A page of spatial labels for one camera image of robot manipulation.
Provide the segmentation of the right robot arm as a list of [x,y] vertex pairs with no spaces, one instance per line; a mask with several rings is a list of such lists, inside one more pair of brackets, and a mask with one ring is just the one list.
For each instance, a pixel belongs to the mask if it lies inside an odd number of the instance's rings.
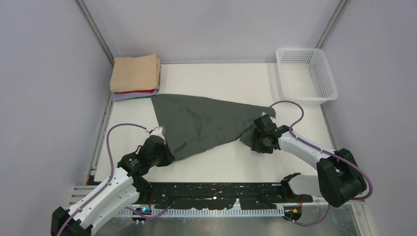
[[312,176],[294,173],[284,177],[281,184],[290,194],[322,197],[331,206],[340,207],[367,190],[365,178],[347,149],[319,147],[293,128],[277,126],[275,118],[267,114],[255,119],[254,124],[253,151],[284,151],[316,170]]

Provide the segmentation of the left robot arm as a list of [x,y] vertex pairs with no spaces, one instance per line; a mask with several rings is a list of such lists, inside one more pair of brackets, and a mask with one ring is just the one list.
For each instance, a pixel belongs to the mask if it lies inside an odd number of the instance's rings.
[[150,168],[174,160],[162,135],[150,135],[132,153],[125,155],[109,178],[68,209],[52,214],[51,235],[93,236],[125,207],[149,200],[152,185],[144,179]]

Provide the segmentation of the dark grey t-shirt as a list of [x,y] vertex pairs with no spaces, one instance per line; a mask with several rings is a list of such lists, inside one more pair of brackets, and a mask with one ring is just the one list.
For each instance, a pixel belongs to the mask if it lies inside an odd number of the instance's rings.
[[253,145],[254,120],[273,108],[206,97],[159,94],[151,99],[157,122],[175,161],[240,140]]

